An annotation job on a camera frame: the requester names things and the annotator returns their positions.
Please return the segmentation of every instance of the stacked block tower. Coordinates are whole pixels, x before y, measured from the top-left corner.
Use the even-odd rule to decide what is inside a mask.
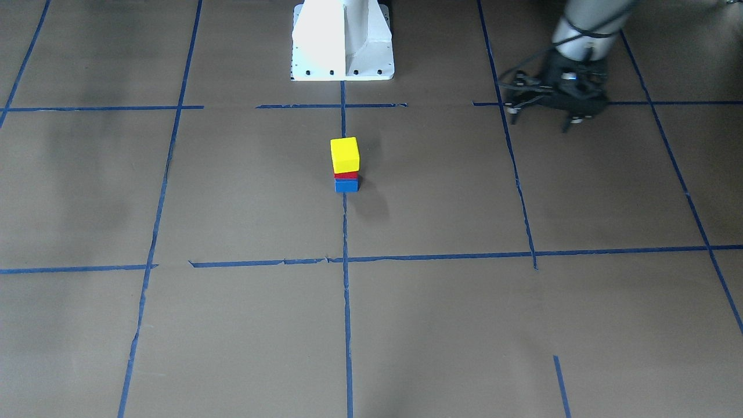
[[[333,158],[333,177],[335,191],[338,193],[359,190],[359,146],[356,137],[330,140],[330,154]]]

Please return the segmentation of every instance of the white metal base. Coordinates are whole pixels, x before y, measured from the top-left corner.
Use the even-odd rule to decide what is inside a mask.
[[[296,81],[389,80],[395,74],[389,9],[369,1],[366,31],[343,6],[294,8],[291,79]],[[356,39],[354,51],[351,37]]]

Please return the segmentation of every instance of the red block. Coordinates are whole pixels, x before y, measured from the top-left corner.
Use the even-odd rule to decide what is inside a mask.
[[[333,174],[333,177],[335,177],[336,179],[358,179],[359,172],[351,171],[350,173],[338,173],[338,174]]]

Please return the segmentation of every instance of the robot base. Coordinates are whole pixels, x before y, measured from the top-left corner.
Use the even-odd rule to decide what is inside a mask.
[[[305,0],[294,8],[291,79],[389,80],[389,9],[377,0]]]

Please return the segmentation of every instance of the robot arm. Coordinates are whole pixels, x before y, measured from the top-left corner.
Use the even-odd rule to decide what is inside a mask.
[[[526,107],[540,105],[568,112],[563,132],[601,113],[609,102],[606,56],[619,31],[639,0],[568,0],[565,12],[552,37],[552,46],[526,59],[503,75],[518,70],[532,59],[546,54],[536,77],[516,71],[506,109],[515,123]]]

